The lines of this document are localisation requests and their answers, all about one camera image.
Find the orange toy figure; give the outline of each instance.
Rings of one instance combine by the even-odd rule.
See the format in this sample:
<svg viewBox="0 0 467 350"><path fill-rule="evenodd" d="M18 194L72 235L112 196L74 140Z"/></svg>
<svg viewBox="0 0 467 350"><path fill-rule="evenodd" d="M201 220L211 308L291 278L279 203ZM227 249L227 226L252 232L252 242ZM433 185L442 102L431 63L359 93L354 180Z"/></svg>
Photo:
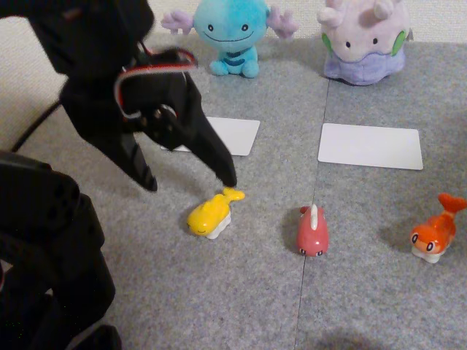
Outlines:
<svg viewBox="0 0 467 350"><path fill-rule="evenodd" d="M428 261L437 263L455 236L455 215L467 208L467 201L447 193L438 196L444 208L441 215L431 217L426 223L412 230L412 253Z"/></svg>

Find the toy tail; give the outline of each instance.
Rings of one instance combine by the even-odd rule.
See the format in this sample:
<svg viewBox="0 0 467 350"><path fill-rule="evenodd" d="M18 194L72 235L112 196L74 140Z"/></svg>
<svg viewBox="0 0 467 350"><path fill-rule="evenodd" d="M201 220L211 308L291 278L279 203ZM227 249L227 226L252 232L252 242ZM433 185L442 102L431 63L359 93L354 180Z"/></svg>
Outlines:
<svg viewBox="0 0 467 350"><path fill-rule="evenodd" d="M444 210L451 214L457 214L459 211L467 208L467 201L464 198L452 197L447 193L439 195L438 200Z"/></svg>
<svg viewBox="0 0 467 350"><path fill-rule="evenodd" d="M230 203L231 201L241 201L243 198L245 198L245 194L242 191L237 191L230 187L224 188L223 193L227 199L227 203Z"/></svg>

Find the plush toy face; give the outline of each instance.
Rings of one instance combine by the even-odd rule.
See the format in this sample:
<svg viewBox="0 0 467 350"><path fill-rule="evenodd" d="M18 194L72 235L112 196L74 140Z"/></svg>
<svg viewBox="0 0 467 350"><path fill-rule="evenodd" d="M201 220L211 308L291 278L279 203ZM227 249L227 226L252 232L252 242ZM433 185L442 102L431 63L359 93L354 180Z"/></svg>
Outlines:
<svg viewBox="0 0 467 350"><path fill-rule="evenodd" d="M266 34L268 13L262 0L201 0L193 27L216 50L236 53Z"/></svg>
<svg viewBox="0 0 467 350"><path fill-rule="evenodd" d="M395 54L409 34L404 0L327 0L318 14L323 41L344 62Z"/></svg>

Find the pink toy figure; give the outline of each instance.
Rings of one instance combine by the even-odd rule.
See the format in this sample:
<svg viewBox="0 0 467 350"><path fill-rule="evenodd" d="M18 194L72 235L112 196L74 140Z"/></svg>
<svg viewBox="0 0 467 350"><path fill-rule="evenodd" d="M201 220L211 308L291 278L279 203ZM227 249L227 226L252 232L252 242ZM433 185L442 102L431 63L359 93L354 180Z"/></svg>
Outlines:
<svg viewBox="0 0 467 350"><path fill-rule="evenodd" d="M320 257L328 251L328 223L322 208L314 204L300 209L297 246L300 253L308 257Z"/></svg>
<svg viewBox="0 0 467 350"><path fill-rule="evenodd" d="M327 77L371 85L404 68L410 34L404 0L326 0L317 20L328 48Z"/></svg>

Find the white wall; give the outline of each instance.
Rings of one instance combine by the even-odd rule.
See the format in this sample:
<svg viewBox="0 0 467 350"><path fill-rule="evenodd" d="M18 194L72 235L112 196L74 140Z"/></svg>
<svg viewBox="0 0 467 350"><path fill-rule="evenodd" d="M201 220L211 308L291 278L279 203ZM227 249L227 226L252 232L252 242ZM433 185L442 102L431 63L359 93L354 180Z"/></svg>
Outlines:
<svg viewBox="0 0 467 350"><path fill-rule="evenodd" d="M467 42L467 0L405 0L418 42ZM149 0L161 28L164 12L194 13L198 0ZM298 38L319 33L317 11L324 0L267 1L289 8L301 29ZM9 149L25 129L57 99L63 77L57 75L22 19L0 20L0 149Z"/></svg>
<svg viewBox="0 0 467 350"><path fill-rule="evenodd" d="M421 42L467 42L467 0L404 0L412 17L414 39ZM173 9L194 13L199 0L150 0L158 19L157 32L166 32L160 21L165 12ZM293 10L300 25L296 37L308 37L319 32L316 14L325 0L266 0L268 5L277 5L282 11Z"/></svg>

